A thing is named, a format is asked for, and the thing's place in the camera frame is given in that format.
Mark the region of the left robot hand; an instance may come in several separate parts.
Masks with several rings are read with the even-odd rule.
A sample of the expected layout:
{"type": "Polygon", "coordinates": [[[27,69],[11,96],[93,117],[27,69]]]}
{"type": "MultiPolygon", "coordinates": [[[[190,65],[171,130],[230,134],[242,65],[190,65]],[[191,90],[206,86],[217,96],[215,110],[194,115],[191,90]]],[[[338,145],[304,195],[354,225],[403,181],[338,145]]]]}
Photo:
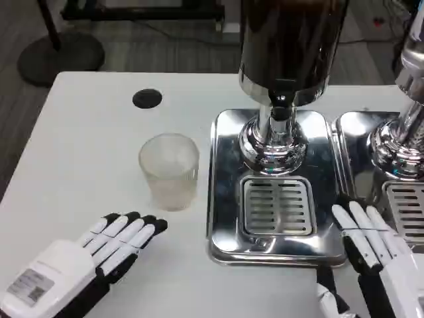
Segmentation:
{"type": "Polygon", "coordinates": [[[76,240],[56,240],[1,295],[2,317],[85,317],[168,222],[110,213],[76,240]]]}

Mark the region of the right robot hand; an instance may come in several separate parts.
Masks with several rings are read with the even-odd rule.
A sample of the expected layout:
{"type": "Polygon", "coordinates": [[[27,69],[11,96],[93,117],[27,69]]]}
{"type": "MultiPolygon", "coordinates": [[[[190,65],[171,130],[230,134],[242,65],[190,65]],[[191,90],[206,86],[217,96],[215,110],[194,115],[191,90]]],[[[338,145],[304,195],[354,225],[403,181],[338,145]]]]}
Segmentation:
{"type": "Polygon", "coordinates": [[[373,205],[340,195],[331,207],[371,317],[423,316],[423,255],[373,205]]]}

